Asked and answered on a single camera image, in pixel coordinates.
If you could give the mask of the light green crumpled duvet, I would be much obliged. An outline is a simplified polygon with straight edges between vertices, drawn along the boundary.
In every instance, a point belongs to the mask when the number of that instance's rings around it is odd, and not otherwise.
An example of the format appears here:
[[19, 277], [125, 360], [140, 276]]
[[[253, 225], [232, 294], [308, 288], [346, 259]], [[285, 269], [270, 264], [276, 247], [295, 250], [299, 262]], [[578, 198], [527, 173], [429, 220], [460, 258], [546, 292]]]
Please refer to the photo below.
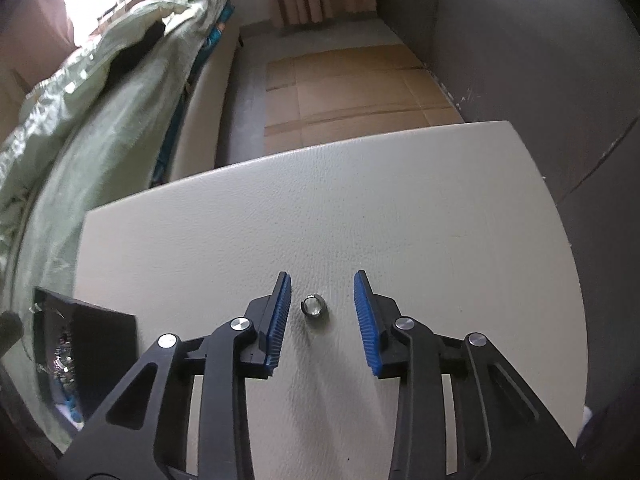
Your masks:
[[203, 14], [198, 4], [145, 0], [80, 48], [29, 93], [21, 119], [1, 145], [1, 245], [8, 249], [22, 216], [22, 200], [70, 132], [103, 90], [112, 62], [164, 18], [179, 25]]

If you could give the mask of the white low table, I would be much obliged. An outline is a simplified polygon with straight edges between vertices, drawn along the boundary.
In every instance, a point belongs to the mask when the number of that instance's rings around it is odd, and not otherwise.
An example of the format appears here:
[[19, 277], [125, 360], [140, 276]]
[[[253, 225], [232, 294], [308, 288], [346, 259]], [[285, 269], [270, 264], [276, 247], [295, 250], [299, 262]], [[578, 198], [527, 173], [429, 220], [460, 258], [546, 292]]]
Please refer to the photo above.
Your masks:
[[292, 278], [274, 375], [247, 386], [259, 479], [383, 479], [397, 382], [367, 366], [352, 281], [434, 332], [480, 332], [565, 433], [587, 337], [559, 213], [507, 122], [414, 129], [243, 162], [85, 216], [76, 298], [133, 314], [142, 348], [211, 333]]

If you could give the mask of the flattened cardboard sheet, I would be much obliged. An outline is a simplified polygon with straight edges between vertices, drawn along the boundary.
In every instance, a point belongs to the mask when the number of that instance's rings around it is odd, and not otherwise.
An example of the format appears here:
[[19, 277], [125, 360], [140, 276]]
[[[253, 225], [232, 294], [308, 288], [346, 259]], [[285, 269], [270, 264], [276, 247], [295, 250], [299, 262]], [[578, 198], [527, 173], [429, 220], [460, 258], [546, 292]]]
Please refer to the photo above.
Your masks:
[[309, 53], [267, 65], [267, 155], [462, 122], [403, 44]]

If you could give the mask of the green bed mattress sheet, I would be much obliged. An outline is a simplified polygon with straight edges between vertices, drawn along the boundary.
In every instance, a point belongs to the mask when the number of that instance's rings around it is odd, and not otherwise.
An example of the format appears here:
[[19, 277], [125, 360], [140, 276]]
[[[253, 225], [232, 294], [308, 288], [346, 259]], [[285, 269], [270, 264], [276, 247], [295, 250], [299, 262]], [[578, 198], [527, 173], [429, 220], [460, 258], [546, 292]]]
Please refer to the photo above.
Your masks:
[[24, 326], [2, 364], [37, 429], [57, 450], [73, 434], [47, 409], [38, 390], [32, 350], [37, 287], [69, 295], [88, 211], [146, 190], [160, 147], [206, 38], [228, 0], [196, 0], [203, 14], [174, 24], [109, 92], [98, 95], [22, 200], [11, 245], [1, 245], [1, 307]]

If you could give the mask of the pink left curtain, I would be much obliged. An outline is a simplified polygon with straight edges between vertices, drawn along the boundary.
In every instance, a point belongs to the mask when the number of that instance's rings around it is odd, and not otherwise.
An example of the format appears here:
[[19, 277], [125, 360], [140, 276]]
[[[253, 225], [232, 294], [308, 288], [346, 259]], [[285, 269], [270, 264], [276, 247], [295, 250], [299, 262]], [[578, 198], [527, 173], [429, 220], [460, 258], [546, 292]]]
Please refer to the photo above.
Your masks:
[[76, 50], [74, 25], [65, 0], [22, 0], [16, 12], [12, 67], [32, 88]]

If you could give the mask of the black garment on bed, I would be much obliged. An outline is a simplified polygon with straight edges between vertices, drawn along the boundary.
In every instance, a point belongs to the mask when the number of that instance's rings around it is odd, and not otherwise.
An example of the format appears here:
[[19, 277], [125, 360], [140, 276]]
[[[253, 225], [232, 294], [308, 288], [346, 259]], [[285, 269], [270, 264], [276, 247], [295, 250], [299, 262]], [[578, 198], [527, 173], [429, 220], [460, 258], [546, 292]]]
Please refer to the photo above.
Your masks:
[[118, 84], [127, 74], [129, 74], [147, 55], [155, 45], [163, 38], [165, 24], [162, 21], [155, 21], [144, 33], [142, 39], [130, 47], [121, 50], [114, 57], [108, 70], [107, 78], [102, 90], [102, 94], [109, 92], [115, 84]]

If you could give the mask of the black open jewelry box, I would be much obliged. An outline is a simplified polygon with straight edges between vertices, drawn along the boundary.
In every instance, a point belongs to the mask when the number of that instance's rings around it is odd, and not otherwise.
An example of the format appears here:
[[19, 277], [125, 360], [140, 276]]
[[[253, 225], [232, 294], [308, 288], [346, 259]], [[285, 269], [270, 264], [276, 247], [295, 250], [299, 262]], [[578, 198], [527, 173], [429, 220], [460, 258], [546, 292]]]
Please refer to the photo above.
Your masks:
[[137, 361], [136, 318], [37, 287], [32, 322], [40, 396], [74, 434]]

